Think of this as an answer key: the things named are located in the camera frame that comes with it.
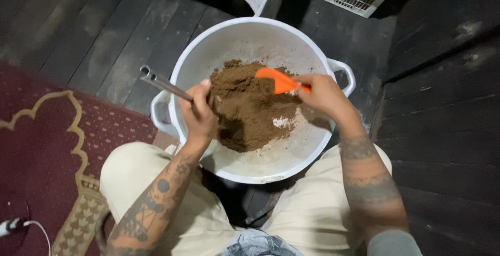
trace tattooed arm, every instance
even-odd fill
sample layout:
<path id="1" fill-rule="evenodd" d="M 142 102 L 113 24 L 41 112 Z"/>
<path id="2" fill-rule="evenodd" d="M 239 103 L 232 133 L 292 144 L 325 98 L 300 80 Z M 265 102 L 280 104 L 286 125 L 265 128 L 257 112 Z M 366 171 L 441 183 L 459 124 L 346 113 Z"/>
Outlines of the tattooed arm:
<path id="1" fill-rule="evenodd" d="M 217 117 L 207 104 L 208 80 L 187 91 L 194 105 L 179 100 L 189 129 L 186 144 L 144 190 L 111 231 L 106 255 L 150 255 L 172 224 L 190 183 L 190 176 L 217 128 Z"/>
<path id="2" fill-rule="evenodd" d="M 331 116 L 341 133 L 344 188 L 354 219 L 366 240 L 390 228 L 408 232 L 408 220 L 396 184 L 366 134 L 358 111 L 327 75 L 300 75 L 296 80 L 311 86 L 299 97 Z"/>

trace hand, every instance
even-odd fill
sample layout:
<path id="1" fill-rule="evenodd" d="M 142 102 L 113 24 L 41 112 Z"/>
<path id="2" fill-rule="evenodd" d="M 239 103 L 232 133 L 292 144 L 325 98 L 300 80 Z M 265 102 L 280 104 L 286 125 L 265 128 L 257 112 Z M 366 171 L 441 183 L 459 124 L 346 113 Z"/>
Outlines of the hand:
<path id="1" fill-rule="evenodd" d="M 214 99 L 210 98 L 209 103 L 207 102 L 210 85 L 210 80 L 203 80 L 199 85 L 186 91 L 187 94 L 193 96 L 193 105 L 186 100 L 178 99 L 189 129 L 186 145 L 190 143 L 199 148 L 207 148 L 215 137 L 218 117 L 213 110 Z"/>
<path id="2" fill-rule="evenodd" d="M 347 121 L 360 120 L 359 112 L 351 104 L 335 80 L 326 74 L 297 75 L 294 80 L 311 87 L 311 93 L 297 88 L 297 94 L 304 103 L 332 117 L 337 125 Z"/>

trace gray shirt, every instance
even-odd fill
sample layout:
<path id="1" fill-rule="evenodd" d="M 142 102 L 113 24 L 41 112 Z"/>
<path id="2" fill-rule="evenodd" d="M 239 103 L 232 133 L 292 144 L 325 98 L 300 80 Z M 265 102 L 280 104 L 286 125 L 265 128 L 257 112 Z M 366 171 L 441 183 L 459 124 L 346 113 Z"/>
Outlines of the gray shirt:
<path id="1" fill-rule="evenodd" d="M 368 256 L 422 256 L 411 234 L 391 229 L 377 234 L 370 240 Z M 303 256 L 295 247 L 276 235 L 257 229 L 247 229 L 235 236 L 222 256 Z"/>

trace brown mixture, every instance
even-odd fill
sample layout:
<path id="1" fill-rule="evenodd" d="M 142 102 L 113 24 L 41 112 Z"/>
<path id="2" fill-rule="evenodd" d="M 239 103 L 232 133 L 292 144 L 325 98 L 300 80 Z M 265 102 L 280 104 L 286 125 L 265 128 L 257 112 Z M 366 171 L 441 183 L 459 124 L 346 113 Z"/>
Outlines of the brown mixture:
<path id="1" fill-rule="evenodd" d="M 218 139 L 238 152 L 257 150 L 273 139 L 286 138 L 295 128 L 292 120 L 301 100 L 290 94 L 275 95 L 274 80 L 256 79 L 255 73 L 262 67 L 259 62 L 243 64 L 232 60 L 210 76 L 211 92 L 221 100 L 217 111 L 223 123 Z M 278 70 L 292 75 L 285 67 Z M 273 119 L 288 120 L 290 124 L 278 127 Z"/>

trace person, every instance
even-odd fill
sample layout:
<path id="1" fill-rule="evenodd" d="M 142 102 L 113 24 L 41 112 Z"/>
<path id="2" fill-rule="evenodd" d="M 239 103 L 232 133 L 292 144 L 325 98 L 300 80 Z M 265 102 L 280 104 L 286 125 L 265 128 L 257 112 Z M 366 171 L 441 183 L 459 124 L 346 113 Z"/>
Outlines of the person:
<path id="1" fill-rule="evenodd" d="M 368 137 L 360 114 L 328 75 L 300 75 L 304 103 L 328 114 L 341 144 L 326 151 L 279 198 L 260 229 L 233 227 L 218 198 L 201 185 L 197 166 L 218 118 L 207 103 L 210 81 L 179 99 L 188 139 L 174 156 L 145 143 L 114 150 L 101 192 L 117 224 L 107 255 L 421 255 L 409 234 L 387 155 Z"/>

